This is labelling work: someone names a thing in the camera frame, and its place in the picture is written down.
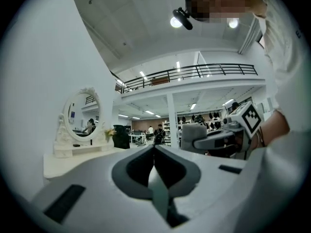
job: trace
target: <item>desk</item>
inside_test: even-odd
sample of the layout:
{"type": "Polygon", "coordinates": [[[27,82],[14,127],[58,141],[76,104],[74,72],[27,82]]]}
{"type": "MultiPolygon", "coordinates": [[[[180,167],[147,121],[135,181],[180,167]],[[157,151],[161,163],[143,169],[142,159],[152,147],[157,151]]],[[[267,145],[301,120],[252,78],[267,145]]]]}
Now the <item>desk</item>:
{"type": "Polygon", "coordinates": [[[44,154],[43,156],[43,176],[46,179],[52,179],[64,175],[74,169],[79,164],[90,159],[105,156],[108,154],[122,152],[124,149],[115,148],[112,146],[102,147],[101,151],[74,154],[70,158],[56,158],[54,154],[44,154]]]}
{"type": "Polygon", "coordinates": [[[131,137],[131,142],[133,142],[133,137],[142,137],[142,142],[147,144],[146,134],[129,134],[131,137]]]}

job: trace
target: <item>brown wall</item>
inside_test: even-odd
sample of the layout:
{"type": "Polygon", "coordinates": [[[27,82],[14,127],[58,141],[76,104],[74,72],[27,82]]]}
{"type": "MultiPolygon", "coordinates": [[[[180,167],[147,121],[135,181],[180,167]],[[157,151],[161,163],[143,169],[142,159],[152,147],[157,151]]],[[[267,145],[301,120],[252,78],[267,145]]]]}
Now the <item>brown wall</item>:
{"type": "MultiPolygon", "coordinates": [[[[186,120],[190,120],[192,116],[186,116],[186,120]]],[[[205,119],[205,121],[210,121],[209,114],[203,114],[202,117],[205,119]]],[[[150,127],[150,125],[153,127],[154,130],[156,130],[158,124],[162,124],[165,120],[169,122],[168,118],[159,118],[159,119],[150,119],[150,120],[133,120],[132,121],[132,130],[145,130],[147,131],[150,127]]]]}

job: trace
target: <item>mirror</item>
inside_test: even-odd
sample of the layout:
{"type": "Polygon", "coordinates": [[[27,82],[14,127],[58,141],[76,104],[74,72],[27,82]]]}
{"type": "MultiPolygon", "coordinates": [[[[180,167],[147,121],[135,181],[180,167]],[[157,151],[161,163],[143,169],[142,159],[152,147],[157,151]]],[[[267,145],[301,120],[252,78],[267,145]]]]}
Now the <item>mirror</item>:
{"type": "Polygon", "coordinates": [[[80,93],[71,99],[68,123],[76,135],[80,137],[91,135],[98,125],[99,115],[99,105],[92,95],[80,93]]]}

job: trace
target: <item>person in white shirt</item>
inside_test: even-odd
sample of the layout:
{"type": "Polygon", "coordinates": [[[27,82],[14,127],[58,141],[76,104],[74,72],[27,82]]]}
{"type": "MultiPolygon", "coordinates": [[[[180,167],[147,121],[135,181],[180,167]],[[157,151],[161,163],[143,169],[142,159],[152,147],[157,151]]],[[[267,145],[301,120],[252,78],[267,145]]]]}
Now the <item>person in white shirt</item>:
{"type": "Polygon", "coordinates": [[[153,129],[152,126],[149,127],[148,132],[149,132],[149,134],[153,134],[154,133],[154,129],[153,129]]]}
{"type": "MultiPolygon", "coordinates": [[[[281,0],[186,0],[186,9],[198,21],[236,18],[245,12],[258,18],[265,54],[278,86],[278,106],[261,126],[265,145],[289,130],[311,128],[311,52],[299,25],[281,0]]],[[[255,135],[250,149],[256,147],[261,147],[261,143],[255,135]]]]}

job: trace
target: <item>white desk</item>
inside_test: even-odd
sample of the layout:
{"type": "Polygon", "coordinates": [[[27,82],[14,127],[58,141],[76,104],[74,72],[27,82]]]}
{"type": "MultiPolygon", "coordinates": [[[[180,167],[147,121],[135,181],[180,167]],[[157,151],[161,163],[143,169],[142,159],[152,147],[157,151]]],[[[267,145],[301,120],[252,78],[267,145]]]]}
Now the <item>white desk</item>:
{"type": "Polygon", "coordinates": [[[142,142],[147,144],[145,134],[129,134],[129,136],[131,137],[131,142],[133,142],[133,137],[142,137],[142,142]]]}
{"type": "Polygon", "coordinates": [[[43,176],[46,179],[56,178],[64,175],[85,161],[121,151],[125,150],[109,146],[102,147],[101,151],[74,154],[69,158],[56,158],[54,154],[45,154],[43,156],[43,176]]]}

